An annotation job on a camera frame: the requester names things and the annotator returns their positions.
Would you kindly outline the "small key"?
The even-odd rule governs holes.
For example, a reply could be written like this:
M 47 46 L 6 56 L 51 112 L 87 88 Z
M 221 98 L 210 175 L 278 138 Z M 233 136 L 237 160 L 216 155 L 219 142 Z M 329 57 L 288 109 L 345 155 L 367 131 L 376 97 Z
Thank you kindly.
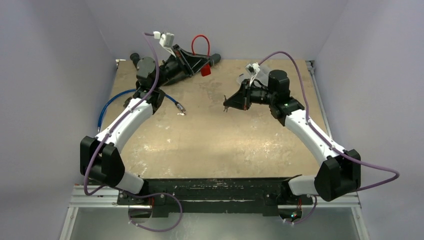
M 224 110 L 223 110 L 223 111 L 224 111 L 224 112 L 226 112 L 226 113 L 228 112 L 228 108 L 229 108 L 229 107 L 226 105 L 227 100 L 228 100 L 228 99 L 227 99 L 226 95 L 224 95 L 224 101 L 223 101 Z

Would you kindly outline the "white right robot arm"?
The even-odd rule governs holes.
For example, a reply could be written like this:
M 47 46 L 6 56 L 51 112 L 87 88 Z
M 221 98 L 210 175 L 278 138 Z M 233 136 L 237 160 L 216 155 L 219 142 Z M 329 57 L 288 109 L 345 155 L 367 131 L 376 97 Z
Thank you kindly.
M 291 96 L 290 80 L 283 70 L 271 70 L 268 83 L 255 86 L 245 79 L 239 90 L 223 102 L 224 108 L 242 111 L 252 104 L 267 105 L 271 115 L 295 134 L 312 153 L 319 164 L 316 176 L 296 176 L 281 189 L 280 196 L 288 204 L 300 195 L 315 195 L 330 202 L 361 186 L 361 157 L 352 149 L 346 150 L 307 117 L 305 107 Z

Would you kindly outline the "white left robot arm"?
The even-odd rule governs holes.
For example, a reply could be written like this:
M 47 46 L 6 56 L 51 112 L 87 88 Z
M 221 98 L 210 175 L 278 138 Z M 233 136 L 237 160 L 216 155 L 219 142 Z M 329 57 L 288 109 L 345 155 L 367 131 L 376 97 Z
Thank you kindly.
M 197 73 L 208 75 L 207 68 L 219 63 L 221 55 L 199 54 L 186 51 L 175 44 L 170 48 L 167 60 L 158 61 L 157 56 L 130 55 L 136 69 L 135 92 L 125 104 L 124 111 L 96 136 L 85 136 L 80 142 L 80 172 L 84 177 L 83 189 L 88 196 L 89 180 L 101 187 L 115 187 L 129 192 L 129 197 L 138 205 L 146 203 L 149 191 L 143 187 L 145 181 L 126 170 L 121 152 L 135 131 L 153 116 L 162 105 L 166 94 L 161 86 L 169 86 Z

